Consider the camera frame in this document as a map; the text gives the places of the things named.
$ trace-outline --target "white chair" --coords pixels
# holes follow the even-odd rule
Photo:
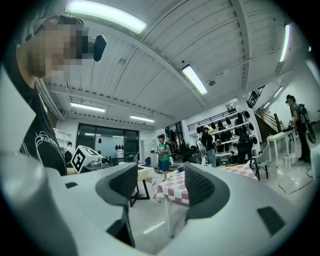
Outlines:
[[[264,166],[264,169],[265,169],[265,173],[266,173],[266,178],[269,179],[269,176],[268,176],[268,169],[267,169],[267,161],[269,159],[269,149],[270,149],[270,145],[267,145],[263,152],[260,151],[259,152],[259,155],[257,156],[253,156],[251,157],[250,159],[250,168],[252,166],[252,160],[254,160],[254,164],[255,164],[255,176],[257,176],[258,180],[260,181],[260,173],[259,173],[259,166]]]

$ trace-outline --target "person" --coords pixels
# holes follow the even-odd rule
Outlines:
[[[299,113],[299,106],[296,104],[296,98],[293,95],[288,94],[286,96],[285,103],[290,106],[290,112],[293,118],[292,125],[297,129],[301,142],[301,157],[299,157],[299,160],[310,163],[310,148],[306,137],[306,126],[301,121],[301,115]]]
[[[72,147],[72,143],[69,141],[67,147],[64,148],[64,158],[66,163],[70,163],[72,157],[75,155],[75,150]]]
[[[67,174],[65,158],[35,82],[36,78],[51,77],[71,60],[79,58],[79,40],[84,39],[81,36],[79,39],[79,35],[88,38],[81,19],[54,15],[47,18],[25,43],[17,45],[12,41],[2,60],[12,84],[35,113],[20,152],[36,158],[45,167],[58,170],[61,176]]]
[[[169,160],[170,160],[170,147],[165,142],[165,137],[161,134],[158,136],[159,144],[156,147],[155,153],[158,154],[159,172],[164,172],[164,179],[167,179],[169,172]]]
[[[203,131],[203,134],[201,135],[200,141],[206,149],[206,157],[207,157],[208,163],[213,167],[216,167],[216,149],[213,143],[214,139],[210,135],[213,132],[214,130],[212,128],[210,129],[210,127],[206,125],[204,127],[204,131]]]

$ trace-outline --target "fluorescent light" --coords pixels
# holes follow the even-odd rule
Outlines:
[[[182,69],[182,72],[190,79],[190,81],[202,95],[208,93],[205,85],[202,83],[202,81],[190,65],[185,66]]]
[[[137,17],[112,6],[87,0],[69,0],[64,8],[66,13],[82,14],[98,17],[123,26],[140,34],[147,26]]]
[[[94,133],[87,133],[87,132],[85,132],[84,135],[86,135],[86,136],[101,136],[101,134],[95,135]]]
[[[282,49],[282,54],[279,62],[283,62],[286,57],[286,53],[288,50],[288,45],[289,45],[289,38],[290,38],[290,24],[285,26],[284,29],[284,43],[283,43],[283,49]]]
[[[283,88],[282,86],[279,88],[279,90],[278,90],[278,91],[276,92],[276,94],[273,96],[274,98],[277,97],[277,95],[281,92],[282,88]]]
[[[270,102],[268,102],[267,104],[265,104],[263,108],[265,109],[266,107],[269,106],[269,104],[270,104]]]
[[[71,104],[72,107],[75,107],[75,108],[93,110],[93,111],[98,111],[98,112],[105,112],[105,109],[101,108],[101,107],[88,106],[88,105],[74,103],[74,102],[71,102],[70,104]]]
[[[132,115],[130,116],[131,119],[137,119],[137,120],[142,120],[142,121],[146,121],[146,122],[151,122],[153,123],[155,120],[151,120],[151,119],[147,119],[147,118],[143,118],[143,117],[139,117],[139,116],[135,116],[135,115]]]

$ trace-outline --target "red and white checkered tablecloth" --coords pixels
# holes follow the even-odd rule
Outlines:
[[[236,166],[231,166],[231,167],[221,166],[221,167],[219,167],[219,169],[225,170],[229,173],[239,174],[239,175],[250,177],[250,178],[257,180],[255,173],[251,170],[250,166],[247,165],[246,163],[236,165]]]
[[[189,195],[185,186],[185,174],[179,173],[161,182],[153,195],[153,199],[161,202],[164,198],[179,204],[189,205]]]
[[[241,164],[231,167],[221,166],[220,170],[225,170],[226,172],[238,174],[246,177],[256,179],[254,172],[251,170],[250,166],[247,164]],[[185,186],[185,173],[179,173],[172,175],[166,181],[161,182],[154,192],[153,199],[161,202],[164,198],[168,198],[173,202],[188,206],[189,205],[189,195]]]

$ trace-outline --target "cap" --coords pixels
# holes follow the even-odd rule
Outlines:
[[[290,95],[290,94],[288,94],[288,95],[286,96],[286,101],[285,101],[285,103],[288,103],[288,100],[293,100],[294,102],[296,102],[296,98],[295,98],[294,96]]]

